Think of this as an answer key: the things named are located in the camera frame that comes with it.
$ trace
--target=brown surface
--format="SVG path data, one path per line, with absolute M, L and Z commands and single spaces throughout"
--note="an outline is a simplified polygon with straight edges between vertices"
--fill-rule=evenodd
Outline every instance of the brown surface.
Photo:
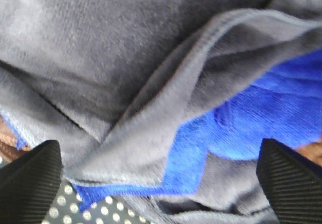
M 322 141 L 309 144 L 297 150 L 309 160 L 322 166 Z
M 21 155 L 25 154 L 27 151 L 17 150 L 15 147 L 0 142 L 0 156 L 3 157 L 7 162 L 11 162 Z
M 0 142 L 11 147 L 15 147 L 17 142 L 16 136 L 11 132 L 10 128 L 8 128 L 2 117 L 0 117 Z M 23 150 L 27 151 L 30 150 L 30 148 L 27 146 L 24 147 Z

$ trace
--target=gray fleece fabric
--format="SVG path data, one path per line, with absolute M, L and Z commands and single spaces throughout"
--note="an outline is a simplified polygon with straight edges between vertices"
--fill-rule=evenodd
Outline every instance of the gray fleece fabric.
M 322 46 L 322 0 L 0 0 L 0 114 L 64 178 L 159 184 L 180 124 Z M 256 161 L 209 155 L 191 196 L 120 197 L 155 223 L 277 223 Z

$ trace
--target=black fabric with white dots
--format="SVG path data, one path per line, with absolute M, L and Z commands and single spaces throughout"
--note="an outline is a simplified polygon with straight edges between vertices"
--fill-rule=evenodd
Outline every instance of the black fabric with white dots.
M 0 168 L 6 164 L 0 157 Z M 63 181 L 41 224 L 153 224 L 110 196 L 83 213 L 79 210 L 81 201 L 72 186 Z

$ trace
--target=blue towel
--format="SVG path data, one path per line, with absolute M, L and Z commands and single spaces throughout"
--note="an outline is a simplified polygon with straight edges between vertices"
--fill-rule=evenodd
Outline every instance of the blue towel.
M 207 151 L 257 158 L 263 138 L 291 148 L 318 140 L 322 129 L 322 50 L 273 67 L 220 107 L 183 124 L 159 186 L 75 185 L 84 210 L 107 195 L 190 194 L 200 184 Z

